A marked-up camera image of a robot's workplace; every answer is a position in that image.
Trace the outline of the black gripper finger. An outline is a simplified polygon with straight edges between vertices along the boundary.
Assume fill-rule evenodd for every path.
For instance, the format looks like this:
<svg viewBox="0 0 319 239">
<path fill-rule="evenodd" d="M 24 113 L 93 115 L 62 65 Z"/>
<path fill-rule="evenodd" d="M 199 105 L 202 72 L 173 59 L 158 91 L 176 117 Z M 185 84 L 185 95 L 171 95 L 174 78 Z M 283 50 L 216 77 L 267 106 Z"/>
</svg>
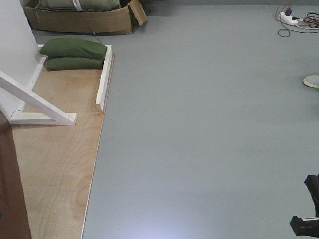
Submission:
<svg viewBox="0 0 319 239">
<path fill-rule="evenodd" d="M 318 175 L 308 175 L 304 181 L 311 198 L 313 200 L 315 208 L 315 216 L 319 216 L 319 176 Z"/>
<path fill-rule="evenodd" d="M 290 220 L 290 226 L 296 236 L 318 236 L 319 218 L 299 218 L 293 216 Z"/>
</svg>

